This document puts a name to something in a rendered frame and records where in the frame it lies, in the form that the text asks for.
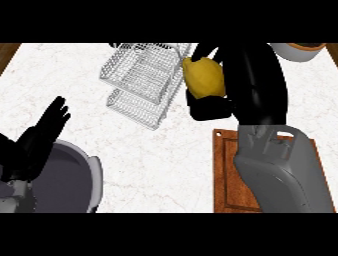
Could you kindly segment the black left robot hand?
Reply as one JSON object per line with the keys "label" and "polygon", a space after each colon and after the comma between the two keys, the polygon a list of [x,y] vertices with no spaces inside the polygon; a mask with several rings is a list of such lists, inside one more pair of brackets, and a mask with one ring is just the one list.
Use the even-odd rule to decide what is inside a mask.
{"label": "black left robot hand", "polygon": [[19,139],[13,141],[0,133],[1,181],[28,181],[40,176],[53,149],[55,142],[71,118],[66,100],[57,96],[44,114]]}

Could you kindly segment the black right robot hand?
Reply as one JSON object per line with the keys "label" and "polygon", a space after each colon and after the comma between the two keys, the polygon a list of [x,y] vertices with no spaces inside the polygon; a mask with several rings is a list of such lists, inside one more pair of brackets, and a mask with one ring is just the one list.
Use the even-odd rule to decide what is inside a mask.
{"label": "black right robot hand", "polygon": [[280,63],[267,43],[205,43],[192,60],[199,62],[217,49],[213,60],[223,64],[226,96],[195,98],[186,91],[189,113],[196,121],[235,116],[241,125],[285,125],[288,89]]}

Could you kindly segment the brown wooden cutting board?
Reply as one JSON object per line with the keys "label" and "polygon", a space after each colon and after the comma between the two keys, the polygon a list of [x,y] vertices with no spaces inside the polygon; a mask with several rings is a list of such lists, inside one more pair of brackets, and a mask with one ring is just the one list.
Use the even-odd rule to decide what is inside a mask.
{"label": "brown wooden cutting board", "polygon": [[214,210],[229,213],[264,213],[235,166],[239,132],[217,129],[214,142]]}

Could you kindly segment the grey round pot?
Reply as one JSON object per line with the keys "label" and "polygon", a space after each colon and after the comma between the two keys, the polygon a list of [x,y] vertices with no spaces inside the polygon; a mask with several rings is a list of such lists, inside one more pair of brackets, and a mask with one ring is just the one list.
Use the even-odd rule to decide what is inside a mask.
{"label": "grey round pot", "polygon": [[[93,213],[103,197],[103,169],[97,156],[88,156],[72,143],[57,140],[38,178],[32,181],[37,198],[34,213]],[[0,197],[13,188],[0,181]]]}

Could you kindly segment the white bowl with orange rim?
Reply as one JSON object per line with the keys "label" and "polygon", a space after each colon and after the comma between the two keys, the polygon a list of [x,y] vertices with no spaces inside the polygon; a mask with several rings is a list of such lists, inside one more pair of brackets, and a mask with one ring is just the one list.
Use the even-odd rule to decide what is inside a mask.
{"label": "white bowl with orange rim", "polygon": [[325,43],[272,43],[276,54],[292,62],[310,61],[326,47]]}

